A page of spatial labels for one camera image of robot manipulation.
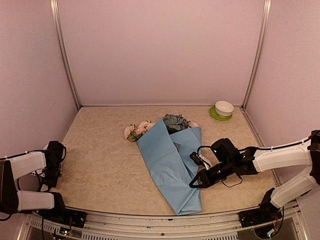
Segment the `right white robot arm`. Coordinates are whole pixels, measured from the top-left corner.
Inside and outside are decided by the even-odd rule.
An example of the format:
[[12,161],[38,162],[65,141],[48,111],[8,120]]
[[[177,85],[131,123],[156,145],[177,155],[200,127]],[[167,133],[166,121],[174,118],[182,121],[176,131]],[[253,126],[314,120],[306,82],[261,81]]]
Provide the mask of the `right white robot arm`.
[[286,183],[266,192],[256,210],[256,218],[266,222],[286,203],[320,186],[320,132],[313,130],[309,137],[287,145],[238,149],[228,138],[209,146],[218,164],[200,170],[189,183],[191,188],[206,189],[230,175],[257,175],[272,169],[305,166]]

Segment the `blue wrapping paper sheet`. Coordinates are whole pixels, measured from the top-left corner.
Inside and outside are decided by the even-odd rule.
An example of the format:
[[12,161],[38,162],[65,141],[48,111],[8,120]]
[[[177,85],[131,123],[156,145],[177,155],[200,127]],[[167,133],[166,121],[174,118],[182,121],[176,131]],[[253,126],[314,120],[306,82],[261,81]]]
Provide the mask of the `blue wrapping paper sheet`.
[[189,186],[199,169],[190,154],[201,144],[200,127],[169,134],[163,120],[137,141],[152,180],[177,216],[203,210],[200,189]]

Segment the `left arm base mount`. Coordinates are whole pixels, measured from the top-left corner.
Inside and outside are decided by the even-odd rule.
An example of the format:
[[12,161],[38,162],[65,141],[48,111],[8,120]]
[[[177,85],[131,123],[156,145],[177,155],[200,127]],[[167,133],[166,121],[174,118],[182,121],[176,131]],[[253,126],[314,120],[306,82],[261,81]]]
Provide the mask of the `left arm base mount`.
[[66,208],[63,197],[58,192],[51,192],[54,199],[54,207],[51,209],[41,209],[38,214],[44,219],[68,225],[69,227],[84,228],[87,213],[84,211]]

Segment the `pink fake rose stem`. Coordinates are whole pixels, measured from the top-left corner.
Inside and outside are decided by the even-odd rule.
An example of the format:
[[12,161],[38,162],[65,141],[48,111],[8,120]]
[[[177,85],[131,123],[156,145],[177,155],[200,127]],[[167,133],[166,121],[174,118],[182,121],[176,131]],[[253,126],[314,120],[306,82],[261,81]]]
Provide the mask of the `pink fake rose stem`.
[[136,133],[137,134],[145,134],[146,132],[148,132],[153,126],[155,125],[155,123],[151,122],[151,121],[142,121],[137,129],[136,129]]

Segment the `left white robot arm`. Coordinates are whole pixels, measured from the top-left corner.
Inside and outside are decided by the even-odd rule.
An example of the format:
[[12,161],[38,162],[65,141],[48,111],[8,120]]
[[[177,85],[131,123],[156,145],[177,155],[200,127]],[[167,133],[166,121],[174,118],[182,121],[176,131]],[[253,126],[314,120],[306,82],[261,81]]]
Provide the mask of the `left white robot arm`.
[[5,156],[0,160],[0,212],[7,221],[18,213],[37,212],[63,223],[70,218],[63,197],[52,192],[61,177],[67,148],[50,141],[45,148]]

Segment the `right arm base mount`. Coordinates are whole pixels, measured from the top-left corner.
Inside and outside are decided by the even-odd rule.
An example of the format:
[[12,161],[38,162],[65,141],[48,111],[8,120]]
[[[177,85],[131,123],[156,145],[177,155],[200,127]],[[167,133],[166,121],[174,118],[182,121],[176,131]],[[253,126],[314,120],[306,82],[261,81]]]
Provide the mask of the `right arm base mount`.
[[271,203],[271,194],[266,193],[257,208],[240,211],[238,216],[241,227],[246,228],[282,219],[284,214]]

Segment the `small pink rose stem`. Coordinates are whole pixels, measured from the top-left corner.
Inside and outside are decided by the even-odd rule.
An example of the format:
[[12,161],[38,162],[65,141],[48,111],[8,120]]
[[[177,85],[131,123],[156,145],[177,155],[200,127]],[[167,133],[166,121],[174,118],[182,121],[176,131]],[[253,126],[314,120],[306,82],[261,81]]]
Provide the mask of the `small pink rose stem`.
[[131,124],[125,128],[123,135],[127,141],[135,142],[144,135],[144,131],[138,128],[135,124]]

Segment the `blue fake hydrangea flower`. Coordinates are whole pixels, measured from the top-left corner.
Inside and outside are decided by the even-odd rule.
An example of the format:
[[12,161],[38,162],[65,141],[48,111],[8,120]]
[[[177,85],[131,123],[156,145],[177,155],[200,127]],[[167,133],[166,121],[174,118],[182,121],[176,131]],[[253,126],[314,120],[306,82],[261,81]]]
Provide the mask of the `blue fake hydrangea flower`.
[[185,119],[181,114],[166,114],[162,118],[168,133],[174,134],[190,127],[190,121]]

